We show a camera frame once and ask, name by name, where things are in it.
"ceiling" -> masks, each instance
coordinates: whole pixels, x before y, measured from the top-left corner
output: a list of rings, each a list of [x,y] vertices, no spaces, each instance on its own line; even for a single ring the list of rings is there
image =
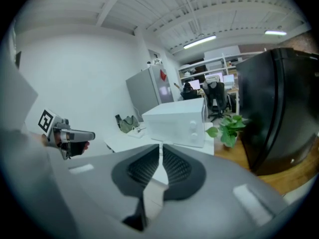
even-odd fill
[[[292,0],[30,0],[17,16],[16,31],[73,23],[128,34],[139,27],[177,54],[205,36],[253,40],[265,29],[293,32],[307,20]]]

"gray refrigerator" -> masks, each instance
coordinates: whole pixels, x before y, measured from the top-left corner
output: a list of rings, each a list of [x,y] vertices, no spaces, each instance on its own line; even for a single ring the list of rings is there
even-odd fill
[[[151,65],[126,80],[133,106],[139,111],[139,121],[143,121],[143,113],[159,104],[174,102],[168,76],[165,75],[162,65]]]

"brown wall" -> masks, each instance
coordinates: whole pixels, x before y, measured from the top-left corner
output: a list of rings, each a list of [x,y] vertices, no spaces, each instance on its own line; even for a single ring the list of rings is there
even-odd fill
[[[239,45],[239,50],[241,53],[244,52],[256,52],[264,51],[264,48],[267,50],[274,48],[294,48],[295,50],[300,50],[309,53],[319,54],[319,47],[315,41],[315,38],[312,34],[312,31],[308,31],[297,35],[287,41],[284,41],[279,44],[247,44]]]

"white microwave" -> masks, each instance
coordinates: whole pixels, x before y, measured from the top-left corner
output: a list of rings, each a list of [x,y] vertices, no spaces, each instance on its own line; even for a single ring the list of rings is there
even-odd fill
[[[204,98],[160,104],[142,117],[149,136],[154,140],[204,147]]]

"ceiling light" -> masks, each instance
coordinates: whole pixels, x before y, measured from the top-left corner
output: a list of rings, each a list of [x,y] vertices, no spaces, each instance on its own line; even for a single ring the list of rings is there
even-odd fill
[[[278,31],[278,30],[267,30],[265,34],[274,34],[274,35],[286,35],[286,32]]]
[[[195,45],[199,45],[199,44],[201,44],[201,43],[203,43],[203,42],[208,42],[208,41],[211,41],[211,40],[214,40],[214,39],[216,39],[216,35],[212,35],[212,36],[210,36],[210,37],[207,37],[207,38],[204,38],[204,39],[195,41],[195,42],[193,42],[193,43],[190,43],[190,44],[188,44],[188,45],[185,45],[185,46],[184,46],[184,49],[188,49],[188,48],[193,47],[193,46],[195,46]]]

